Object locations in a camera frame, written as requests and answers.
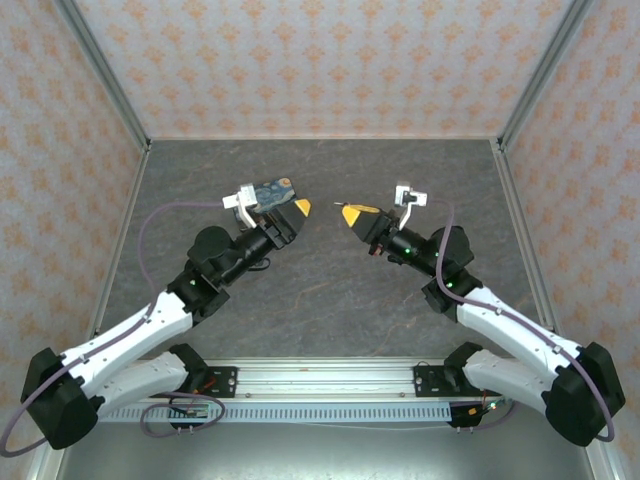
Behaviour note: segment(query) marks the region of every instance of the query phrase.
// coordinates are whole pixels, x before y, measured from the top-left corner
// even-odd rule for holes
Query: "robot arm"
[[[461,301],[451,298],[434,278],[445,229],[426,239],[405,228],[408,207],[425,205],[426,194],[399,184],[395,203],[407,207],[401,217],[393,210],[349,204],[343,205],[342,214],[358,238],[369,244],[370,255],[386,253],[390,262],[409,265],[431,278],[422,291],[434,311],[483,334],[515,357],[502,359],[466,343],[445,360],[445,366],[461,371],[480,390],[500,392],[540,411],[567,440],[588,445],[605,427],[606,417],[574,364],[593,380],[613,416],[625,398],[609,352],[597,343],[585,348],[549,332],[502,302],[466,270],[474,256],[459,226],[451,229],[442,259],[442,280]],[[508,318],[509,313],[519,322]]]
[[[158,296],[152,311],[147,306],[99,337],[61,355],[47,348],[32,358],[23,402],[56,372],[82,360],[27,407],[54,449],[77,442],[95,426],[98,417],[119,407],[163,392],[192,393],[204,385],[207,365],[184,344],[174,345],[154,360],[126,367],[213,315],[229,299],[224,287],[262,262],[269,252],[284,248],[297,237],[309,215],[310,202],[296,200],[251,216],[246,206],[255,203],[252,192],[251,186],[243,186],[236,195],[224,199],[225,207],[238,208],[240,218],[250,229],[235,240],[219,226],[202,230],[187,252],[184,270]],[[136,325],[139,326],[120,338]],[[100,347],[98,354],[91,353]]]

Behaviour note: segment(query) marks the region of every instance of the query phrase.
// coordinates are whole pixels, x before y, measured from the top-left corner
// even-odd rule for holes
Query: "gray floor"
[[[313,204],[300,237],[271,255],[271,267],[228,289],[231,300],[178,341],[205,358],[220,356],[445,357],[483,337],[433,313],[420,289],[428,279],[367,255],[347,228],[343,201],[392,207],[396,180],[455,202],[457,223],[476,260],[469,269],[505,301],[536,319],[531,291],[488,141],[300,140],[165,141],[153,144],[102,328],[149,302],[135,241],[141,223],[171,201],[217,201],[246,182],[289,177]],[[425,236],[444,225],[438,205],[416,211],[409,227]],[[145,258],[159,284],[182,269],[202,228],[235,232],[224,210],[166,213],[149,229]]]
[[[539,413],[522,407],[502,426],[473,435],[456,435],[442,426],[397,432],[330,425],[220,424],[193,436],[160,440],[145,437],[135,424],[99,424],[67,451],[58,479],[593,478],[584,450],[540,419]]]

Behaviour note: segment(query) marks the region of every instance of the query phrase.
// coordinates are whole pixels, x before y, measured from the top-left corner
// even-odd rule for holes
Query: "wire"
[[[216,417],[213,420],[209,420],[208,422],[205,422],[202,425],[198,425],[197,427],[189,427],[189,431],[191,433],[197,432],[199,430],[204,430],[205,428],[213,427],[216,423],[218,423],[222,419],[222,417],[224,417],[224,414],[227,411],[227,408],[225,407],[224,403],[222,403],[217,398],[207,397],[206,395],[198,395],[195,393],[181,393],[181,392],[167,392],[167,393],[163,393],[162,395],[165,397],[171,397],[171,398],[192,398],[194,400],[206,400],[209,402],[213,402],[220,407],[220,413],[218,413],[218,415],[216,415]],[[149,414],[149,412],[154,408],[175,409],[176,407],[174,407],[170,403],[154,403],[152,405],[149,405],[147,408],[145,408],[142,411],[142,415],[140,415],[140,429],[142,430],[142,433],[152,438],[167,438],[167,437],[173,437],[175,435],[180,435],[181,429],[178,429],[177,431],[173,431],[173,432],[168,432],[168,433],[155,433],[149,430],[144,419]]]
[[[460,408],[460,407],[472,407],[470,409],[466,409],[466,410],[456,410],[456,411],[451,411],[451,416],[452,417],[457,417],[458,419],[460,417],[466,417],[466,418],[478,418],[478,417],[484,417],[487,413],[492,412],[493,410],[495,410],[496,408],[498,408],[498,406],[503,405],[505,403],[505,399],[504,397],[496,400],[495,402],[491,402],[488,406],[484,406],[484,404],[482,406],[480,406],[478,408],[478,404],[480,402],[476,401],[476,402],[472,402],[472,401],[468,401],[468,402],[451,402],[449,405],[452,408]]]
[[[271,260],[268,257],[263,258],[259,263],[256,263],[253,267],[249,267],[250,272],[262,272],[271,266]]]
[[[21,448],[19,450],[10,451],[10,450],[7,449],[7,443],[9,441],[9,436],[11,435],[11,432],[13,431],[14,427],[18,423],[18,420],[20,420],[20,417],[22,417],[24,412],[27,411],[27,409],[33,404],[33,402],[40,395],[42,395],[42,393],[45,390],[47,390],[47,388],[49,388],[51,385],[53,385],[55,382],[57,382],[58,379],[60,379],[63,375],[68,373],[74,367],[80,365],[83,362],[85,362],[85,363],[88,362],[91,359],[91,357],[93,357],[94,355],[97,355],[98,353],[106,350],[107,348],[112,347],[116,343],[120,342],[124,338],[128,337],[129,335],[131,335],[133,332],[135,332],[138,328],[140,328],[147,321],[150,313],[153,312],[153,309],[155,308],[155,306],[156,306],[156,304],[158,302],[158,296],[159,296],[160,292],[156,288],[156,285],[155,285],[153,279],[151,278],[151,275],[149,275],[149,272],[145,268],[144,258],[143,258],[143,255],[142,255],[144,234],[146,232],[146,229],[147,229],[149,223],[151,223],[151,221],[156,216],[158,216],[161,213],[165,212],[166,210],[169,210],[169,209],[172,209],[172,208],[219,208],[219,207],[222,207],[222,203],[220,203],[220,202],[215,202],[215,203],[172,202],[172,203],[167,203],[167,204],[161,205],[158,208],[156,208],[153,212],[151,212],[151,214],[146,218],[146,220],[142,224],[142,227],[140,228],[140,233],[138,234],[138,244],[137,244],[138,264],[140,265],[140,271],[142,272],[142,276],[145,278],[145,280],[149,284],[149,287],[151,288],[152,294],[153,294],[151,302],[149,303],[149,306],[147,307],[147,311],[129,329],[125,330],[120,335],[117,335],[116,337],[112,338],[108,342],[106,342],[106,343],[94,348],[93,350],[90,350],[89,352],[87,352],[84,355],[84,357],[76,358],[75,360],[71,361],[69,364],[63,366],[60,370],[58,370],[52,376],[50,376],[47,380],[45,380],[42,383],[42,385],[40,385],[38,388],[36,388],[34,390],[34,392],[31,395],[29,395],[27,397],[27,399],[23,403],[20,404],[20,406],[15,410],[15,412],[13,413],[13,415],[11,416],[9,421],[7,422],[7,425],[6,425],[5,429],[4,429],[4,431],[2,432],[2,436],[0,437],[0,456],[5,457],[5,458],[18,457],[20,455],[24,455],[25,453],[30,452],[31,450],[39,447],[40,445],[46,443],[47,439],[46,438],[41,438],[40,440],[37,440],[36,442],[32,443],[31,445],[23,447],[23,448]]]
[[[164,395],[157,395],[157,398],[162,398]],[[173,403],[173,401],[175,400],[175,398],[170,398],[169,399],[169,403],[168,405],[171,405],[171,410],[173,410],[174,412],[178,412],[181,413],[183,415],[189,415],[189,408],[191,408],[191,406],[193,405],[193,402],[195,402],[195,400],[193,400],[191,403],[187,404],[187,410],[184,410],[182,408],[176,407],[175,404]]]
[[[444,229],[444,234],[442,235],[440,250],[438,252],[438,260],[436,262],[436,281],[438,282],[438,287],[440,288],[440,290],[442,290],[442,292],[444,292],[444,294],[447,295],[449,298],[455,300],[460,304],[468,303],[469,305],[474,305],[476,307],[489,310],[495,313],[496,315],[500,314],[500,315],[504,315],[507,318],[510,318],[511,320],[515,321],[518,325],[520,325],[521,327],[527,329],[529,332],[534,334],[536,337],[538,337],[540,340],[546,343],[554,351],[557,351],[565,359],[567,359],[571,363],[571,365],[573,365],[576,371],[580,374],[580,376],[584,379],[585,383],[589,387],[589,390],[591,390],[591,393],[593,394],[596,401],[598,402],[598,406],[602,410],[602,414],[604,415],[604,419],[607,424],[607,435],[606,436],[596,435],[596,439],[601,440],[603,442],[613,441],[613,439],[615,438],[615,430],[613,426],[613,419],[611,418],[611,412],[609,412],[609,408],[607,407],[607,404],[605,403],[605,400],[602,397],[602,394],[598,390],[598,387],[593,382],[593,380],[591,379],[587,371],[584,369],[584,367],[580,365],[580,362],[578,362],[564,348],[562,348],[560,345],[554,342],[551,338],[548,338],[543,333],[539,332],[535,327],[530,325],[529,322],[527,322],[526,320],[523,320],[519,316],[514,315],[513,313],[508,312],[506,310],[501,310],[499,307],[495,305],[491,305],[489,303],[479,302],[477,300],[473,300],[470,298],[461,297],[460,295],[456,295],[455,293],[453,293],[451,290],[447,288],[447,286],[445,285],[444,279],[442,278],[442,264],[443,264],[445,252],[447,249],[447,242],[449,241],[449,235],[451,234],[451,229],[453,228],[453,222],[455,219],[455,209],[452,203],[447,202],[445,200],[432,200],[432,201],[435,203],[441,203],[441,204],[447,205],[449,207],[449,218],[447,220],[447,225],[445,226],[445,229]]]
[[[507,410],[507,413],[505,413],[502,417],[500,417],[498,420],[496,420],[495,422],[491,422],[488,423],[486,425],[479,425],[477,427],[473,427],[473,428],[462,428],[461,430],[464,431],[469,431],[469,432],[477,432],[478,430],[482,431],[482,430],[488,430],[490,428],[493,427],[497,427],[499,425],[502,425],[503,423],[505,423],[507,420],[509,420],[513,414],[516,412],[516,410],[518,409],[518,403],[517,402],[511,402],[511,406],[509,407],[509,410]]]
[[[517,408],[518,407],[516,405],[516,402],[512,402],[507,413],[505,413],[501,418],[499,418],[495,422],[491,422],[487,425],[480,425],[478,427],[473,427],[473,428],[462,428],[460,430],[476,432],[478,430],[482,431],[482,430],[488,430],[489,428],[497,427],[499,425],[502,425],[509,418],[511,418]],[[310,427],[330,427],[330,428],[332,427],[332,428],[345,428],[345,429],[352,429],[352,430],[375,430],[375,431],[388,431],[388,432],[415,432],[415,431],[422,431],[422,430],[433,430],[436,428],[445,428],[445,427],[451,428],[449,425],[442,425],[440,423],[431,425],[428,427],[407,427],[407,428],[369,427],[369,426],[363,426],[363,425],[341,425],[336,423],[304,423],[304,422],[282,422],[282,423],[287,425],[306,425]]]
[[[452,407],[467,407],[471,405],[478,405],[480,400],[464,400],[461,402],[450,402],[449,405]]]

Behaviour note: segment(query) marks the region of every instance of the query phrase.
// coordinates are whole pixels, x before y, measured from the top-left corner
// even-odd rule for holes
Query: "purple cable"
[[[195,393],[181,393],[181,392],[167,392],[167,393],[162,393],[161,395],[166,397],[173,397],[173,398],[193,398],[194,400],[207,400],[207,401],[216,403],[217,405],[220,406],[220,413],[216,416],[216,418],[214,418],[213,420],[209,420],[208,422],[203,423],[202,425],[198,425],[197,427],[189,429],[190,432],[197,432],[198,430],[204,430],[205,428],[213,427],[216,423],[218,423],[222,419],[222,417],[224,417],[224,414],[227,411],[226,407],[224,406],[224,403],[222,403],[217,398],[207,397],[206,395],[198,395]],[[175,408],[175,407],[176,407],[175,404],[154,403],[152,405],[149,405],[147,408],[145,408],[142,412],[142,415],[140,416],[140,429],[142,430],[142,433],[152,438],[167,438],[167,437],[173,437],[174,435],[180,435],[179,429],[177,432],[154,433],[147,428],[147,424],[144,422],[144,419],[147,416],[147,414],[154,408]]]
[[[456,295],[446,287],[444,280],[442,278],[442,263],[444,261],[444,255],[447,249],[447,242],[449,241],[449,235],[451,233],[451,229],[453,228],[455,210],[454,210],[453,204],[451,204],[450,202],[447,202],[444,200],[432,200],[432,201],[435,203],[441,203],[441,204],[447,205],[449,207],[449,218],[447,220],[447,225],[444,229],[444,234],[442,235],[442,242],[440,243],[440,251],[438,252],[438,260],[436,262],[436,280],[438,282],[438,287],[440,288],[440,290],[442,290],[445,293],[445,295],[447,295],[449,298],[455,300],[460,304],[468,303],[469,305],[474,305],[476,307],[484,308],[485,310],[489,310],[493,313],[496,313],[499,308],[496,307],[495,305],[491,305],[484,302],[478,302],[477,300],[461,297],[459,295]],[[558,345],[556,342],[554,342],[550,338],[547,338],[545,335],[540,333],[537,329],[529,325],[528,322],[524,321],[517,315],[514,315],[511,312],[507,312],[504,310],[500,312],[500,315],[504,315],[507,318],[510,318],[511,320],[516,322],[521,327],[526,328],[528,331],[533,333],[536,337],[538,337],[540,340],[542,340],[552,349],[558,349],[560,355],[566,358],[571,363],[571,365],[573,365],[576,371],[584,379],[585,383],[589,387],[589,390],[591,390],[591,393],[593,394],[596,401],[598,402],[598,406],[602,410],[602,414],[604,415],[605,421],[607,423],[607,435],[604,437],[602,435],[596,435],[596,438],[602,442],[613,441],[613,439],[615,438],[615,430],[613,427],[613,419],[611,418],[611,412],[609,412],[609,408],[607,408],[607,404],[605,403],[604,398],[602,398],[602,394],[600,393],[600,391],[598,390],[598,387],[593,382],[593,380],[591,379],[587,371],[584,369],[584,367],[580,365],[580,363],[575,358],[573,358],[566,350],[564,350],[560,345]]]
[[[60,377],[62,377],[64,374],[66,374],[69,370],[71,370],[72,368],[80,365],[80,363],[82,363],[83,361],[84,362],[88,362],[89,359],[91,357],[93,357],[94,355],[97,355],[98,353],[102,352],[103,350],[106,350],[107,348],[112,347],[113,345],[115,345],[116,343],[121,341],[122,339],[124,339],[124,338],[128,337],[129,335],[131,335],[138,328],[140,328],[144,324],[144,322],[146,322],[146,320],[148,318],[148,315],[155,308],[155,306],[156,306],[156,304],[158,302],[158,295],[160,294],[160,292],[157,291],[157,288],[155,286],[155,283],[153,282],[153,279],[151,278],[151,276],[149,275],[149,272],[145,268],[144,259],[143,259],[143,256],[142,256],[142,250],[143,250],[142,246],[143,246],[143,243],[144,243],[144,234],[145,234],[147,226],[149,225],[151,220],[153,220],[160,213],[162,213],[162,212],[164,212],[166,210],[169,210],[171,208],[176,208],[176,207],[183,207],[183,208],[216,208],[216,207],[221,207],[221,206],[222,206],[222,204],[220,202],[216,202],[216,203],[173,202],[173,203],[167,203],[165,205],[161,205],[158,208],[156,208],[153,212],[151,212],[151,214],[147,217],[147,219],[142,224],[142,227],[140,228],[140,233],[138,235],[138,246],[137,246],[138,262],[140,264],[140,270],[142,271],[142,275],[144,276],[145,280],[149,284],[149,287],[151,287],[151,290],[152,290],[152,293],[153,293],[153,297],[152,297],[151,302],[149,303],[149,307],[147,308],[147,311],[140,318],[140,320],[138,320],[136,323],[134,323],[131,326],[131,328],[129,328],[128,330],[125,330],[120,335],[114,337],[113,339],[111,339],[107,343],[105,343],[103,345],[100,345],[100,346],[94,348],[93,350],[89,351],[84,356],[84,358],[76,358],[75,360],[73,360],[68,365],[62,367],[60,370],[58,370],[56,373],[54,373],[51,377],[49,377],[47,380],[45,380],[44,383],[42,385],[40,385],[31,395],[29,395],[29,397],[27,397],[27,399],[13,413],[13,415],[11,416],[9,421],[7,422],[7,426],[5,427],[4,431],[2,432],[2,436],[0,437],[0,456],[5,457],[5,458],[18,457],[20,455],[24,455],[27,452],[30,452],[34,448],[39,447],[43,443],[46,443],[46,441],[47,441],[46,438],[41,438],[40,440],[36,441],[35,443],[32,443],[31,445],[23,447],[23,448],[21,448],[19,450],[9,451],[7,449],[7,443],[9,441],[9,436],[11,435],[11,432],[13,431],[14,427],[18,423],[18,420],[20,420],[20,417],[24,414],[24,412],[27,411],[27,409],[31,406],[31,404],[40,395],[42,395],[42,393],[47,388],[49,388],[54,382],[56,382]]]

